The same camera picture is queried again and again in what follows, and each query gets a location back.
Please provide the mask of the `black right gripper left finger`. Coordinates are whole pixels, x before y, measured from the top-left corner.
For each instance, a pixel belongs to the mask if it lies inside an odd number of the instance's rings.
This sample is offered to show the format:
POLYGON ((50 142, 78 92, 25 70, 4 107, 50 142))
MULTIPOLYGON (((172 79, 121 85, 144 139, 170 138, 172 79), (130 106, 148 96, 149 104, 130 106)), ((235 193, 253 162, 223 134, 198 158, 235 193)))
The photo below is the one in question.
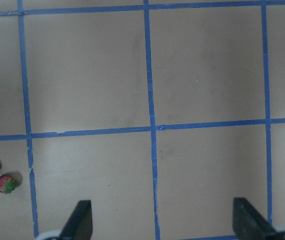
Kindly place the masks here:
POLYGON ((64 225, 59 240, 90 240, 93 234, 92 204, 80 200, 64 225))

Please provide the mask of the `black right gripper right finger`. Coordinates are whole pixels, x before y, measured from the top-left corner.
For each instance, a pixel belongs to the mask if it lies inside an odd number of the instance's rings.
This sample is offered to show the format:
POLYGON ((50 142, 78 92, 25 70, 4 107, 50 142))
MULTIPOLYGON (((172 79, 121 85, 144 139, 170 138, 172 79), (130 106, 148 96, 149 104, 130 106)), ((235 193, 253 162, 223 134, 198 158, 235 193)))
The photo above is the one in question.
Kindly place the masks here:
POLYGON ((245 197, 235 197, 232 229, 239 240, 275 240, 276 230, 245 197))

